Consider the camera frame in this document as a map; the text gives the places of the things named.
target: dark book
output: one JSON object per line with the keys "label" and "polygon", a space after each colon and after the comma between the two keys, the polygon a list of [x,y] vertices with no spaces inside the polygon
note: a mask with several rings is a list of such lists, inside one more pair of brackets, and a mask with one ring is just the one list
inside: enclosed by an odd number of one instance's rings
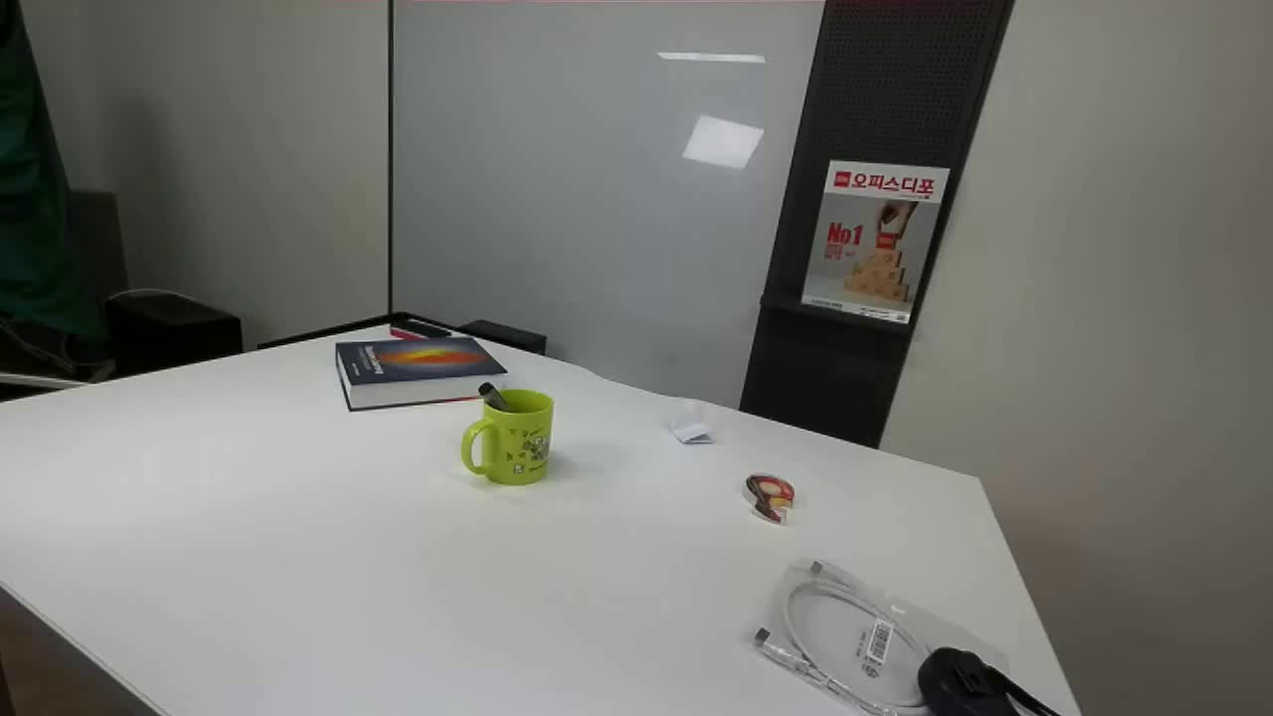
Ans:
{"label": "dark book", "polygon": [[474,337],[339,343],[335,367],[350,412],[478,397],[510,374]]}

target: green curtain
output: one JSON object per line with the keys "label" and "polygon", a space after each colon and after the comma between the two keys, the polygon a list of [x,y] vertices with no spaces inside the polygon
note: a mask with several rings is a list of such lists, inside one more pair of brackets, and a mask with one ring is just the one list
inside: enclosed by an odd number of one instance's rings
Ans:
{"label": "green curtain", "polygon": [[67,178],[21,0],[0,0],[0,323],[104,343],[104,316],[67,231]]}

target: mug handle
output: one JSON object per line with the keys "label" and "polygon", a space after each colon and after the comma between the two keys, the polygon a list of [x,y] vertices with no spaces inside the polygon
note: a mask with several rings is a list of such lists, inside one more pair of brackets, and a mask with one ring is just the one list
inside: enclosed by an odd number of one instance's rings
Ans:
{"label": "mug handle", "polygon": [[492,426],[490,426],[490,424],[474,424],[474,426],[464,429],[464,441],[461,441],[461,462],[464,462],[464,471],[490,478],[490,455],[492,455]]}

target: gray floor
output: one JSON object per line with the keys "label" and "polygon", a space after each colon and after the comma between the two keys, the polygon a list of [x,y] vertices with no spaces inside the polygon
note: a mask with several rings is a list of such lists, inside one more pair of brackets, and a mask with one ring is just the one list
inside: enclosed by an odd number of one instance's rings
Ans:
{"label": "gray floor", "polygon": [[152,716],[0,588],[0,666],[16,716]]}

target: small object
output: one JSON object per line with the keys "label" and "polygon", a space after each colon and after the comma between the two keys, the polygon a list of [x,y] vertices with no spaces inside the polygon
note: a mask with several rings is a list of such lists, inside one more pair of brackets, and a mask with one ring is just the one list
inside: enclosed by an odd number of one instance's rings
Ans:
{"label": "small object", "polygon": [[484,401],[484,405],[506,412],[506,397],[501,397],[501,389],[498,389],[498,385],[482,382],[482,389],[478,389],[478,394],[482,394],[482,401]]}
{"label": "small object", "polygon": [[762,662],[872,716],[945,716],[923,703],[917,687],[917,670],[938,644],[980,653],[995,670],[1005,666],[995,644],[827,560],[787,571],[753,633],[753,648]]}
{"label": "small object", "polygon": [[934,716],[1013,716],[1019,699],[1033,716],[1059,716],[1038,703],[1025,687],[1005,681],[999,670],[981,666],[973,653],[934,648],[917,670],[923,703]]}
{"label": "small object", "polygon": [[456,401],[506,378],[506,367],[474,337],[339,343],[335,367],[350,412]]}
{"label": "small object", "polygon": [[421,316],[388,316],[388,335],[397,343],[450,337],[450,325]]}
{"label": "small object", "polygon": [[514,351],[549,353],[549,337],[545,335],[518,329],[518,325],[506,325],[506,323],[484,323],[482,317],[482,323],[464,323],[456,329],[478,335],[484,343],[514,345]]}
{"label": "small object", "polygon": [[675,405],[675,413],[663,420],[663,429],[680,441],[680,445],[702,445],[712,441],[712,426],[702,405],[685,401]]}
{"label": "small object", "polygon": [[482,405],[461,438],[461,462],[498,485],[533,485],[549,475],[553,397],[538,389],[501,389],[501,412]]}
{"label": "small object", "polygon": [[749,492],[754,500],[754,515],[782,524],[787,510],[794,504],[794,485],[773,475],[753,475]]}

